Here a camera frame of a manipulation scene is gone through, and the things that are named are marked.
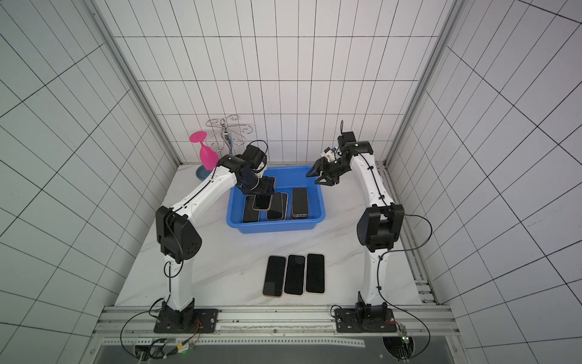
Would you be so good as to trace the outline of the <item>black phone stack top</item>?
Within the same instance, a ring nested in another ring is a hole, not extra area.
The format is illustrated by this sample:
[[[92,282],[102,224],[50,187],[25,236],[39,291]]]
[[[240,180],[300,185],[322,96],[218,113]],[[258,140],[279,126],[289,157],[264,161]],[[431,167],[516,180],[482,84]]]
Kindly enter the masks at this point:
[[[274,193],[271,208],[267,211],[267,220],[268,221],[283,220],[283,203],[281,192]]]

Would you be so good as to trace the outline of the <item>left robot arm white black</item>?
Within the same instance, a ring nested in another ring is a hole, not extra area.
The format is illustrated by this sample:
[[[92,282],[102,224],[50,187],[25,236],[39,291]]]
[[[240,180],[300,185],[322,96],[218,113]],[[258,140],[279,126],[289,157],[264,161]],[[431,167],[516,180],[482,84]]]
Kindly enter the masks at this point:
[[[168,278],[168,298],[162,302],[159,316],[162,332],[187,332],[196,324],[192,267],[202,247],[196,230],[200,218],[234,187],[245,195],[271,197],[274,179],[264,175],[267,164],[262,151],[224,156],[190,194],[156,211],[156,239],[165,256],[163,272]]]

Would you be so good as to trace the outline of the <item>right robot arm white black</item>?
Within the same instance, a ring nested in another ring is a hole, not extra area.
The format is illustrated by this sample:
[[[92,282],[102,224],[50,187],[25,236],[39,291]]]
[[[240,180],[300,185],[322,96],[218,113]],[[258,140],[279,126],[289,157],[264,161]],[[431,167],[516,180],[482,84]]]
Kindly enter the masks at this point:
[[[397,329],[389,311],[392,305],[383,296],[383,286],[389,253],[400,238],[404,209],[391,200],[383,185],[371,145],[348,142],[341,150],[326,148],[306,176],[313,177],[316,184],[331,187],[349,171],[356,174],[365,203],[356,225],[358,241],[367,251],[363,291],[358,293],[353,309],[356,327],[364,332],[382,326]]]

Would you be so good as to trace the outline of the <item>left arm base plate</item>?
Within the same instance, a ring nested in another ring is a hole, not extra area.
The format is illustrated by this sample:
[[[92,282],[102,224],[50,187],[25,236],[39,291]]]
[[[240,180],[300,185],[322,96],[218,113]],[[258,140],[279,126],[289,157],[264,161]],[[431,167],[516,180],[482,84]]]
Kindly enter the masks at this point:
[[[218,321],[218,309],[185,309],[175,312],[163,309],[154,327],[156,334],[214,333]]]

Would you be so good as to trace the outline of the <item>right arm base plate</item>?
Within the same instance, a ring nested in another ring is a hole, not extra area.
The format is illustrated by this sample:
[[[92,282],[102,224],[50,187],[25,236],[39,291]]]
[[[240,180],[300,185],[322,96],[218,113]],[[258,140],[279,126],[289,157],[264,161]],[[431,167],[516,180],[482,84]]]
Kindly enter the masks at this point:
[[[356,309],[335,308],[332,311],[336,331],[344,334],[396,333],[398,331],[393,311],[374,306],[371,313],[357,313]]]

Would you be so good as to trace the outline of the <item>black phone removed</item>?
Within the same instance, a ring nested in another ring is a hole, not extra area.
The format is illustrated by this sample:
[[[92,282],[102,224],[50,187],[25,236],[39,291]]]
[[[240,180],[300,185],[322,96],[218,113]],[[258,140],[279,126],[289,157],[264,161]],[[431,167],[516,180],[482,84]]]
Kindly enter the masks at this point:
[[[253,208],[259,211],[268,211],[271,208],[273,195],[270,197],[255,195],[256,200],[254,202]]]
[[[270,256],[265,273],[262,293],[267,297],[281,297],[286,272],[286,258]]]
[[[303,295],[306,274],[306,257],[289,255],[286,263],[283,292],[289,295]]]
[[[311,294],[325,292],[325,259],[322,254],[307,255],[306,291]]]

